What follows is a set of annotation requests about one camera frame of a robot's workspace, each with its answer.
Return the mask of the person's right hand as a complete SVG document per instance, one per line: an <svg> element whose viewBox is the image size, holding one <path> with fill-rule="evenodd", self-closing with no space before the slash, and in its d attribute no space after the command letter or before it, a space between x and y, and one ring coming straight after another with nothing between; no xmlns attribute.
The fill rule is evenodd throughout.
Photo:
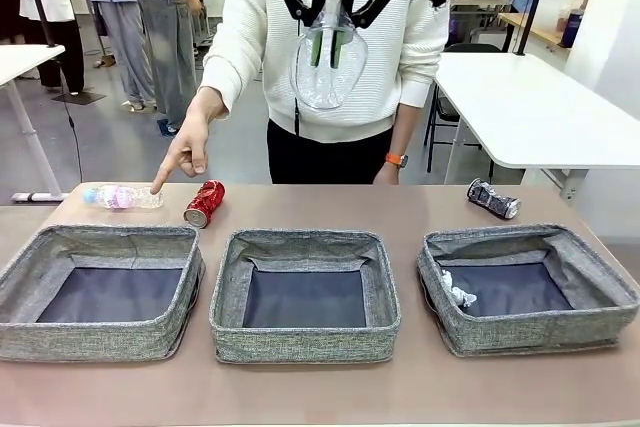
<svg viewBox="0 0 640 427"><path fill-rule="evenodd" d="M158 194L176 169L189 178L205 173L208 167L206 145L209 125L227 114L228 109L216 89L202 87L198 90L151 183L151 194Z"/></svg>

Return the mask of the person's left hand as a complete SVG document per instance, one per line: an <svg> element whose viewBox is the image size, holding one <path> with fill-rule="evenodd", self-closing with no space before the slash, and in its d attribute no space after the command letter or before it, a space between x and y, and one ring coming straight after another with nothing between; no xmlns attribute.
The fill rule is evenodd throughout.
<svg viewBox="0 0 640 427"><path fill-rule="evenodd" d="M385 162L376 174L374 185L398 185L401 168L396 164Z"/></svg>

